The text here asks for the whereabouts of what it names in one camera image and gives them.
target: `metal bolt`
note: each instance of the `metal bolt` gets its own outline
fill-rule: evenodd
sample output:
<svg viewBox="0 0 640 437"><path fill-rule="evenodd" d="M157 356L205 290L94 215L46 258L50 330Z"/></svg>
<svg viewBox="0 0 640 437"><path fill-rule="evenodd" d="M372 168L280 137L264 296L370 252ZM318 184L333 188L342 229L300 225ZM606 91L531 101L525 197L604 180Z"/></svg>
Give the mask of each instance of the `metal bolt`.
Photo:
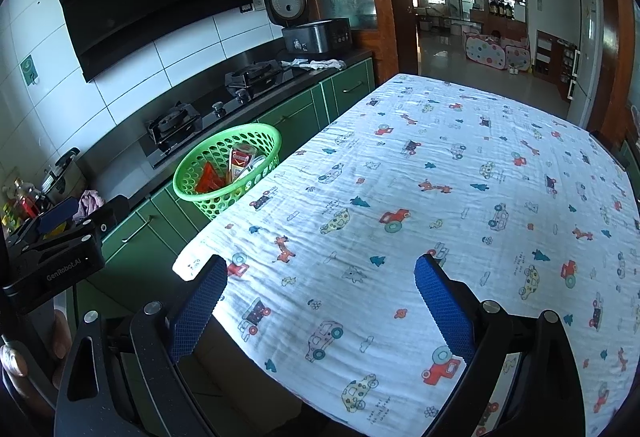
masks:
<svg viewBox="0 0 640 437"><path fill-rule="evenodd" d="M545 320L549 323L556 323L558 321L558 315L553 311L545 311Z"/></svg>
<svg viewBox="0 0 640 437"><path fill-rule="evenodd" d="M145 305L145 314L156 314L161 307L162 304L160 302L149 302Z"/></svg>
<svg viewBox="0 0 640 437"><path fill-rule="evenodd" d="M493 300L485 300L484 302L482 302L482 308L487 312L491 312L492 314L497 313L500 310L500 306Z"/></svg>
<svg viewBox="0 0 640 437"><path fill-rule="evenodd" d="M98 319L97 311L89 311L84 315L84 323L93 323Z"/></svg>

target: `human hand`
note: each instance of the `human hand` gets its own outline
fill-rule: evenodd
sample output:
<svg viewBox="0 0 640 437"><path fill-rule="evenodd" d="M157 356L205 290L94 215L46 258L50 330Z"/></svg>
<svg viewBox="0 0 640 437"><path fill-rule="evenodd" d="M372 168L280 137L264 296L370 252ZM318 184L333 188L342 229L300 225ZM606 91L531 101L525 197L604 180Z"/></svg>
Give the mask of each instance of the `human hand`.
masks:
<svg viewBox="0 0 640 437"><path fill-rule="evenodd" d="M54 314L54 328L50 346L56 357L60 359L60 364L53 373L52 383L54 387L59 389L66 355L71 350L71 332L63 312L55 309ZM40 416L53 417L52 407L29 380L29 369L24 358L14 349L3 345L0 347L0 360L3 369L7 371L7 375L14 384L15 390L24 399L27 406Z"/></svg>

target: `power outlet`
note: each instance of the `power outlet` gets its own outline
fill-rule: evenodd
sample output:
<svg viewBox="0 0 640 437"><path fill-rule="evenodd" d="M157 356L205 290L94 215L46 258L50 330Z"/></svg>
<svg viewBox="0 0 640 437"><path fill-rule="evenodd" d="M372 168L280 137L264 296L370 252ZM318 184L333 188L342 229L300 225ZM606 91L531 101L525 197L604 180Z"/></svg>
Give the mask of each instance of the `power outlet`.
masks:
<svg viewBox="0 0 640 437"><path fill-rule="evenodd" d="M264 0L254 0L254 10L255 11L260 11L260 10L264 10L264 9L265 9Z"/></svg>

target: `plastic container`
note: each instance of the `plastic container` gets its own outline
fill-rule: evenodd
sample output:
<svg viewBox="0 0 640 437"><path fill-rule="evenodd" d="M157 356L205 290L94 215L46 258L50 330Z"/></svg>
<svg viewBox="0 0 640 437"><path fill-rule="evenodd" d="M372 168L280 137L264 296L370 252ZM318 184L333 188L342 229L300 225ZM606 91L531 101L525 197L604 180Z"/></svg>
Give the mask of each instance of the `plastic container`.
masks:
<svg viewBox="0 0 640 437"><path fill-rule="evenodd" d="M210 193L196 193L194 188L204 163L209 161L220 175L226 175L229 151L236 143L252 144L266 158L230 185ZM209 219L214 219L276 168L281 145L280 133L271 125L252 123L223 130L202 141L182 159L174 174L174 192L183 201L195 204Z"/></svg>

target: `refrigerator handle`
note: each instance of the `refrigerator handle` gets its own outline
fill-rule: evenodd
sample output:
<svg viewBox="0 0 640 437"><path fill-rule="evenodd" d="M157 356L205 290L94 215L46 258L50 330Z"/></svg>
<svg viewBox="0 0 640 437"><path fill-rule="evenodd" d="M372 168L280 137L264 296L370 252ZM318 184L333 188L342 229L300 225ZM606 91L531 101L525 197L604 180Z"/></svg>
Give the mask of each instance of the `refrigerator handle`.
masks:
<svg viewBox="0 0 640 437"><path fill-rule="evenodd" d="M571 75L575 78L577 77L578 73L578 57L581 55L581 52L578 51L578 49L575 50L575 54L574 54L574 67L571 70Z"/></svg>
<svg viewBox="0 0 640 437"><path fill-rule="evenodd" d="M568 100L574 99L574 89L575 89L575 80L571 78L571 81L569 81L569 92L566 95Z"/></svg>

